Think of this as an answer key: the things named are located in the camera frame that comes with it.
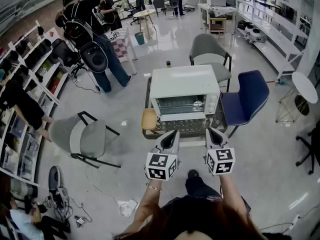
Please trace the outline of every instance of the table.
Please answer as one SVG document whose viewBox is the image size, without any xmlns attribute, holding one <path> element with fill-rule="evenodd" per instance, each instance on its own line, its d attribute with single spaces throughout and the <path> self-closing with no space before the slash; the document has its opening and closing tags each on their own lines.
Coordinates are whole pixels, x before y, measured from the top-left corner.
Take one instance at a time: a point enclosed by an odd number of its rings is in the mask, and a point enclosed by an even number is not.
<svg viewBox="0 0 320 240">
<path fill-rule="evenodd" d="M 152 27 L 150 27 L 150 29 L 154 28 L 155 32 L 157 32 L 155 25 L 150 17 L 151 14 L 154 14 L 156 12 L 155 9 L 150 9 L 150 10 L 143 10 L 143 11 L 139 11 L 137 13 L 135 13 L 133 15 L 134 18 L 140 18 L 140 32 L 142 30 L 142 26 L 141 26 L 141 21 L 142 21 L 142 17 L 144 17 L 145 19 L 145 25 L 146 25 L 146 32 L 147 32 L 147 38 L 150 39 L 150 34 L 149 34 L 149 26 L 148 26 L 148 18 L 150 19 L 151 23 L 152 23 Z"/>
<path fill-rule="evenodd" d="M 236 12 L 237 9 L 231 6 L 212 6 L 207 3 L 198 3 L 198 9 L 200 14 L 200 29 L 203 28 L 202 10 L 206 11 L 206 23 L 208 24 L 209 31 L 211 31 L 211 20 L 209 11 L 213 11 L 215 17 L 222 16 L 225 14 L 232 13 L 232 31 L 231 34 L 235 33 L 236 30 Z"/>
<path fill-rule="evenodd" d="M 151 80 L 152 77 L 149 77 L 146 88 L 145 109 L 152 108 L 149 100 Z M 204 137 L 208 127 L 218 129 L 222 133 L 228 128 L 220 99 L 215 114 L 210 114 L 205 119 L 160 121 L 160 118 L 158 118 L 156 128 L 154 130 L 142 129 L 142 134 L 147 140 L 155 140 L 166 132 L 179 130 L 180 138 Z"/>
<path fill-rule="evenodd" d="M 283 109 L 280 114 L 277 116 L 275 120 L 276 123 L 294 123 L 298 120 L 301 114 L 304 114 L 305 108 L 308 105 L 307 102 L 311 104 L 315 104 L 318 101 L 318 94 L 316 88 L 313 86 L 311 81 L 302 73 L 300 72 L 293 72 L 292 74 L 292 82 L 294 86 L 287 92 L 287 94 L 280 99 L 279 103 L 283 105 Z M 294 103 L 296 107 L 294 109 L 288 108 L 290 105 L 291 98 L 295 94 L 300 94 L 295 97 Z M 290 115 L 292 120 L 284 120 L 281 121 L 284 117 Z"/>
<path fill-rule="evenodd" d="M 129 28 L 127 26 L 119 28 L 117 30 L 111 31 L 111 33 L 105 33 L 110 39 L 114 51 L 118 58 L 126 57 L 130 63 L 132 73 L 135 75 L 137 73 L 136 67 L 133 63 L 130 53 L 128 52 L 128 47 L 130 47 L 133 57 L 137 60 L 136 51 L 131 42 L 129 35 Z"/>
</svg>

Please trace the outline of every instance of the floor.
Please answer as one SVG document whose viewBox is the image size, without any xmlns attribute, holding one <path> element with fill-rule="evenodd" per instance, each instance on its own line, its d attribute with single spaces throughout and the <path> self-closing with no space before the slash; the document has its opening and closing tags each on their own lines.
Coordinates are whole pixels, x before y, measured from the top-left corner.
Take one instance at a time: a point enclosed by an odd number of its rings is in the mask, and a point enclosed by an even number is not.
<svg viewBox="0 0 320 240">
<path fill-rule="evenodd" d="M 146 86 L 153 69 L 165 68 L 166 61 L 173 67 L 189 65 L 188 54 L 194 37 L 203 33 L 199 28 L 198 12 L 187 14 L 184 18 L 168 20 L 164 14 L 152 15 L 157 32 L 144 45 L 138 45 L 134 34 L 139 31 L 136 23 L 130 26 L 130 20 L 122 22 L 129 27 L 131 39 L 138 56 L 134 61 L 137 69 L 130 84 L 123 88 L 111 75 L 112 92 L 96 94 L 90 90 L 77 88 L 69 80 L 60 97 L 60 106 L 55 109 L 55 119 L 67 118 L 78 112 L 87 111 L 105 122 L 116 131 L 119 137 L 108 134 L 108 145 L 103 159 L 120 163 L 121 169 L 106 165 L 99 169 L 71 160 L 53 144 L 45 142 L 39 162 L 38 182 L 42 186 L 39 201 L 43 201 L 48 191 L 48 173 L 53 165 L 61 168 L 63 185 L 76 203 L 84 204 L 92 217 L 92 223 L 86 222 L 77 228 L 75 219 L 70 219 L 73 240 L 110 239 L 121 233 L 132 221 L 131 217 L 121 217 L 115 202 L 139 202 L 146 189 L 144 164 L 147 152 L 153 148 L 154 141 L 147 140 L 141 132 L 141 115 L 145 103 Z M 226 34 L 220 43 L 232 55 L 232 78 L 230 92 L 239 88 L 238 74 L 259 70 L 266 81 L 274 81 L 276 72 L 263 55 L 235 33 Z M 129 73 L 128 62 L 123 67 Z M 86 73 L 79 75 L 78 83 L 84 88 L 94 88 Z M 313 175 L 308 175 L 311 162 L 308 160 L 300 167 L 295 163 L 307 149 L 295 140 L 297 134 L 306 136 L 320 116 L 319 104 L 310 106 L 310 114 L 301 116 L 294 123 L 277 124 L 275 119 L 279 99 L 291 85 L 269 83 L 270 97 L 264 108 L 247 125 L 239 127 L 230 144 L 235 148 L 236 164 L 232 173 L 233 180 L 241 195 L 251 206 L 253 222 L 260 228 L 292 222 L 297 214 L 306 214 L 319 203 L 320 168 L 316 165 Z M 181 164 L 174 177 L 163 184 L 160 205 L 174 197 L 186 195 L 185 180 L 190 169 L 197 169 L 203 180 L 216 190 L 220 187 L 218 177 L 212 177 L 202 157 L 205 147 L 182 147 L 179 154 Z M 73 215 L 88 216 L 73 203 Z M 313 209 L 304 219 L 300 219 L 292 230 L 286 232 L 294 240 L 308 239 L 312 228 L 319 218 L 319 208 Z M 288 225 L 279 225 L 264 232 L 283 232 Z"/>
</svg>

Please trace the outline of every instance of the toaster oven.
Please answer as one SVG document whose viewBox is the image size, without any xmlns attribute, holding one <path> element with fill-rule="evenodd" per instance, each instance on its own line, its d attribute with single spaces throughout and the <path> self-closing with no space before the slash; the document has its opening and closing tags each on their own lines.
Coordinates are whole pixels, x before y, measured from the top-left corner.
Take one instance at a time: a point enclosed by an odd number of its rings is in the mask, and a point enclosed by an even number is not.
<svg viewBox="0 0 320 240">
<path fill-rule="evenodd" d="M 150 101 L 161 121 L 204 119 L 214 114 L 220 96 L 211 65 L 155 69 Z"/>
</svg>

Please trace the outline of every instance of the trash can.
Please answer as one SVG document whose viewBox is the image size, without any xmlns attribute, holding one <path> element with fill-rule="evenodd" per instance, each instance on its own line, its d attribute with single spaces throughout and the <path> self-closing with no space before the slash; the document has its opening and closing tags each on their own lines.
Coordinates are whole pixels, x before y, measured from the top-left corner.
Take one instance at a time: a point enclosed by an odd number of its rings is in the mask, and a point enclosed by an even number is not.
<svg viewBox="0 0 320 240">
<path fill-rule="evenodd" d="M 134 34 L 134 37 L 140 46 L 145 44 L 145 36 L 143 32 Z"/>
</svg>

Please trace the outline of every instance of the round white tabletop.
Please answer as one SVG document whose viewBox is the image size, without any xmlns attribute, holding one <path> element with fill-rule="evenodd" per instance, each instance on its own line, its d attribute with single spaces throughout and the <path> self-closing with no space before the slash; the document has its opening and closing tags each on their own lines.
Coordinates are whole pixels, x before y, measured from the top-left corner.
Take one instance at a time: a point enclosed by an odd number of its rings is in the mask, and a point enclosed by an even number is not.
<svg viewBox="0 0 320 240">
<path fill-rule="evenodd" d="M 318 94 L 311 81 L 300 72 L 293 72 L 292 82 L 301 96 L 312 104 L 317 103 Z"/>
<path fill-rule="evenodd" d="M 150 9 L 150 10 L 142 10 L 142 11 L 139 11 L 137 13 L 135 13 L 133 15 L 134 18 L 141 18 L 141 17 L 145 17 L 145 16 L 148 16 L 150 14 L 154 14 L 156 12 L 155 9 Z"/>
</svg>

